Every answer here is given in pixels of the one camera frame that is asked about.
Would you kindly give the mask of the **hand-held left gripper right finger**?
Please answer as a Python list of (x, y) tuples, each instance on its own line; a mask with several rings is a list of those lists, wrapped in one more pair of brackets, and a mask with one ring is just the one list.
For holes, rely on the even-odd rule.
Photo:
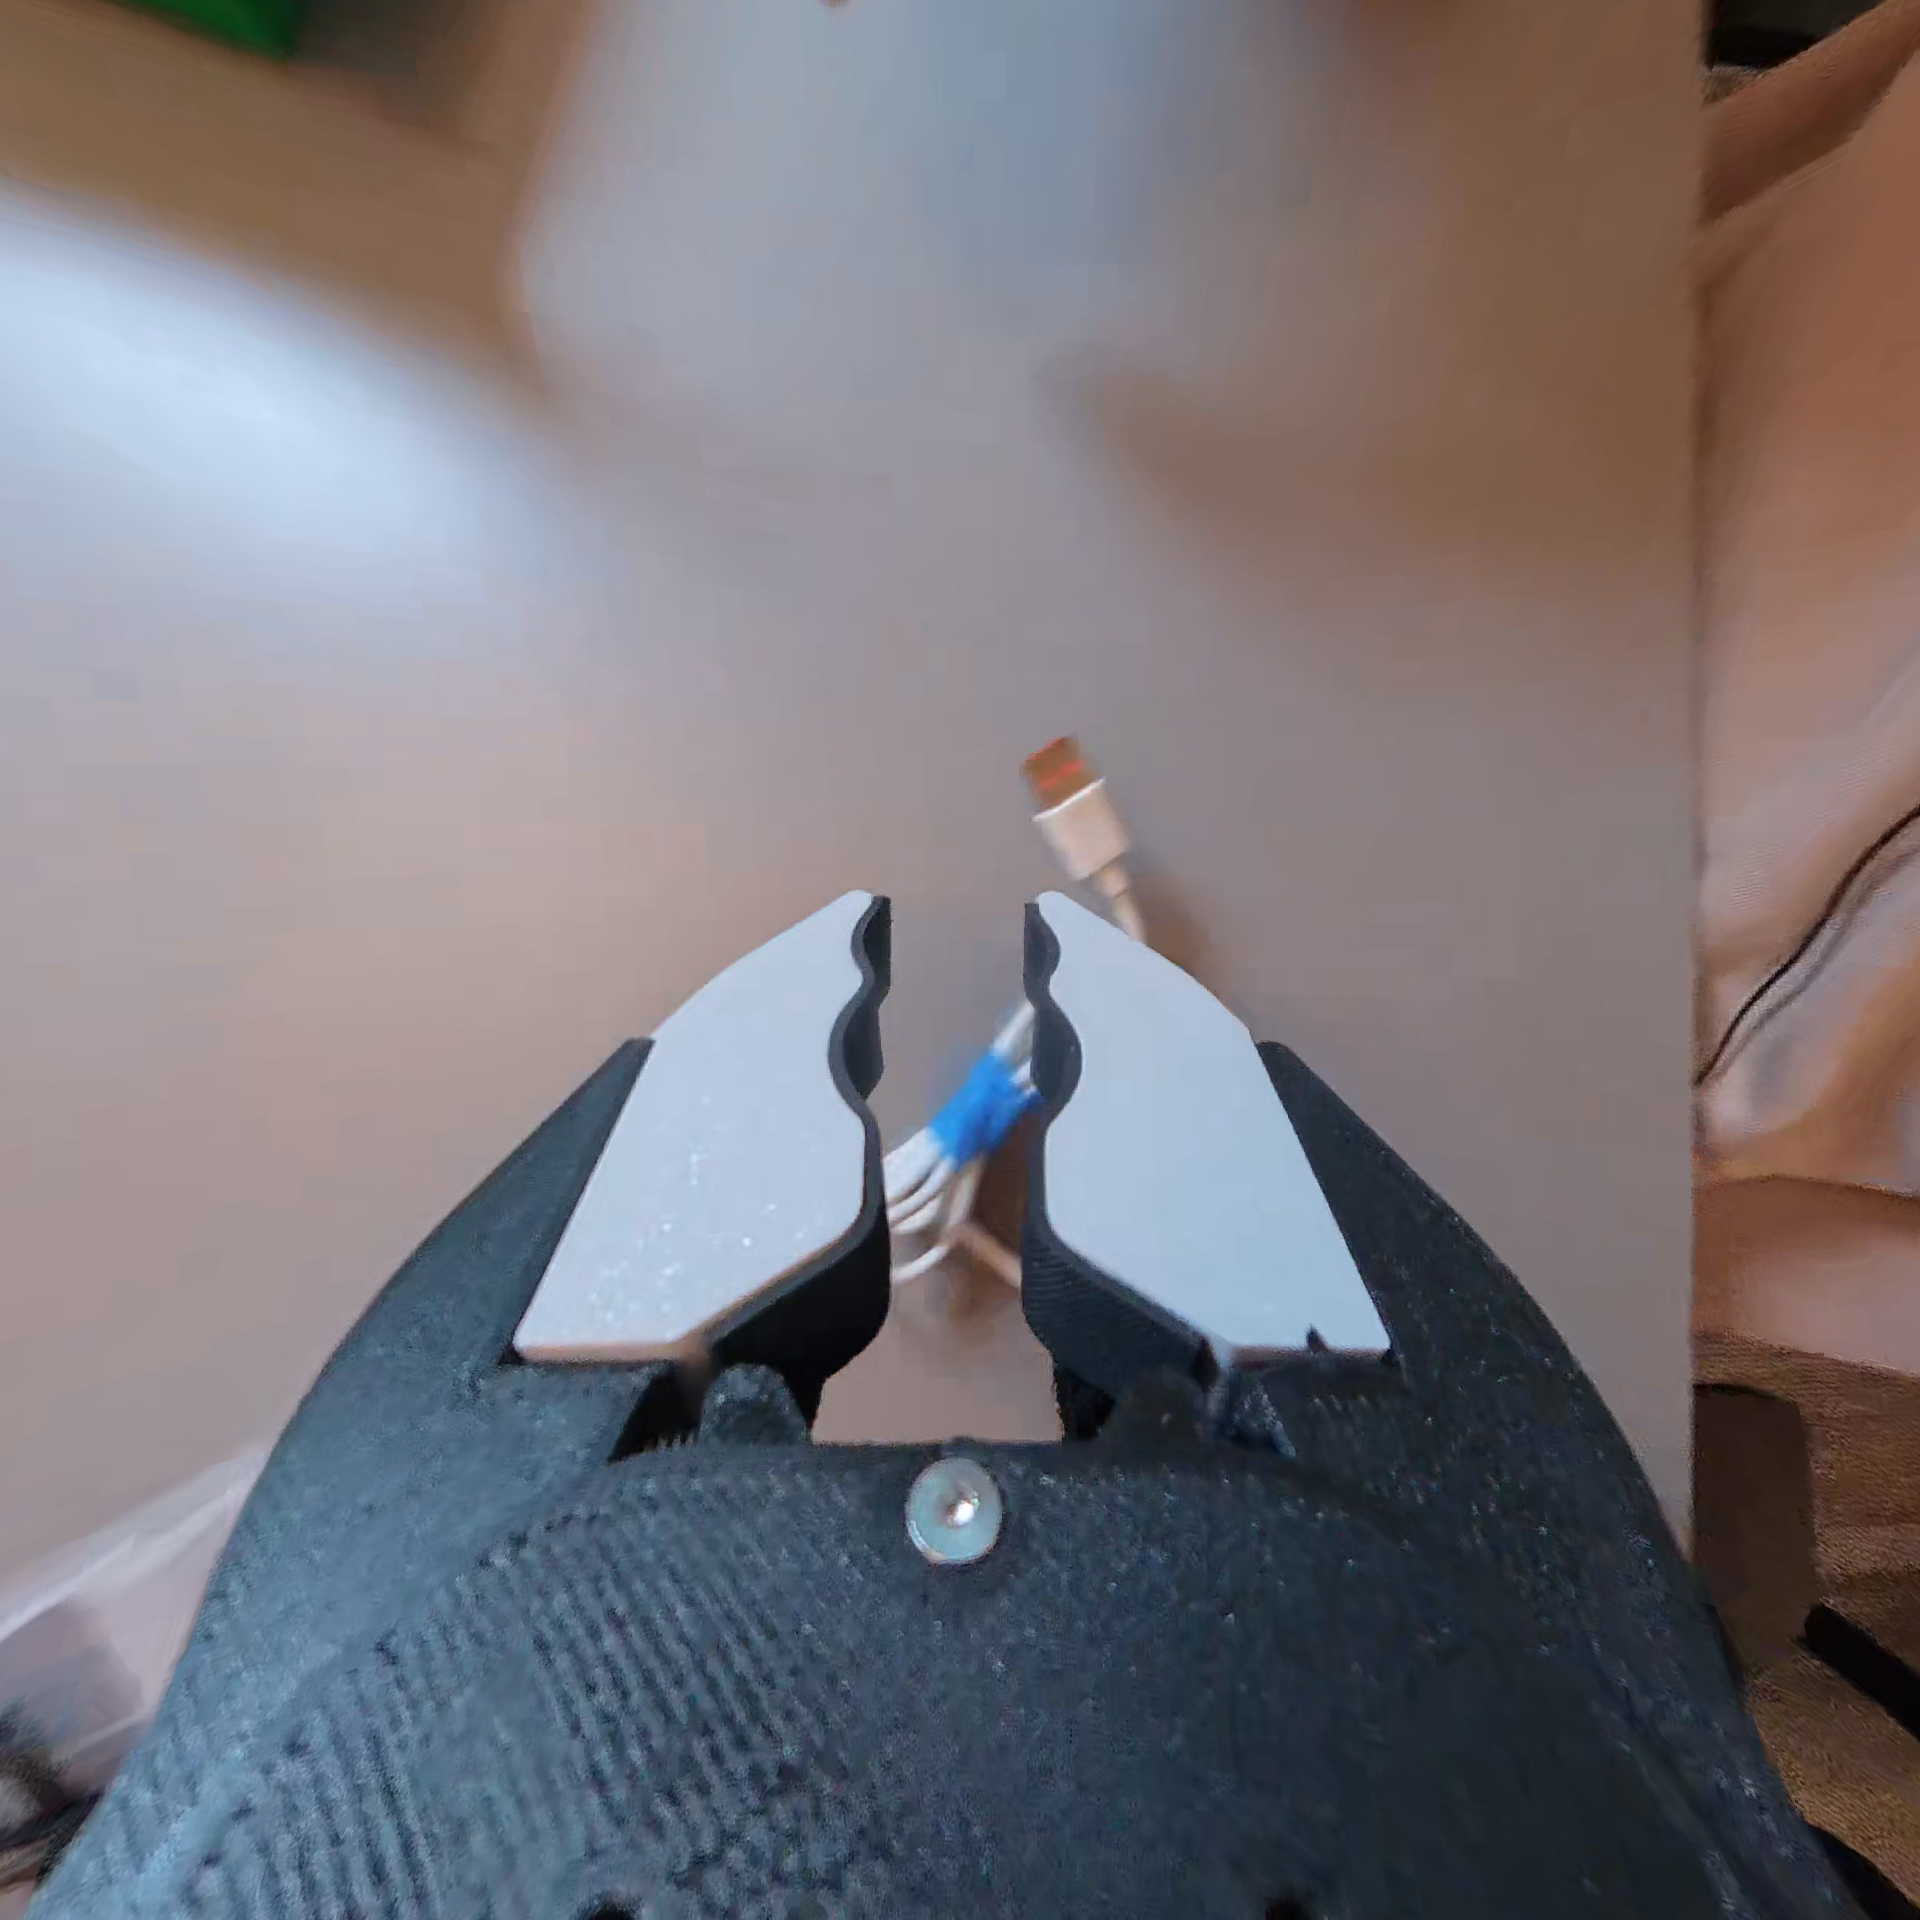
[(1062, 1436), (1135, 1394), (1276, 1444), (1307, 1404), (1393, 1402), (1393, 1334), (1254, 1033), (1059, 891), (1026, 904), (1039, 1123), (1018, 1308)]

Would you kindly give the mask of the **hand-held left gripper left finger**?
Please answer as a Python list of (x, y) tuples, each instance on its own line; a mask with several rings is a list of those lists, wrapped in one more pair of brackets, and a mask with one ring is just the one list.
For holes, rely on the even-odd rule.
[(637, 1079), (514, 1326), (514, 1357), (756, 1364), (806, 1418), (889, 1319), (872, 1093), (892, 904), (847, 891), (712, 975)]

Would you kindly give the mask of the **green plastic storage bin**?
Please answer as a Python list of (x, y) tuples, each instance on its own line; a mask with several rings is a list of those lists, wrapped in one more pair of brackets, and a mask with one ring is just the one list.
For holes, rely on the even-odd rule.
[(289, 61), (301, 48), (310, 4), (154, 4), (154, 9), (222, 48)]

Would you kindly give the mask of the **person's beige sweatshirt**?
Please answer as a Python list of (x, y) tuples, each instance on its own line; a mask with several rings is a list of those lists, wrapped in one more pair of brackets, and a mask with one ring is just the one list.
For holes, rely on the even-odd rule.
[[(1917, 4), (1707, 109), (1694, 1040), (1917, 804)], [(1694, 1329), (1917, 1371), (1917, 855), (1694, 1093)]]

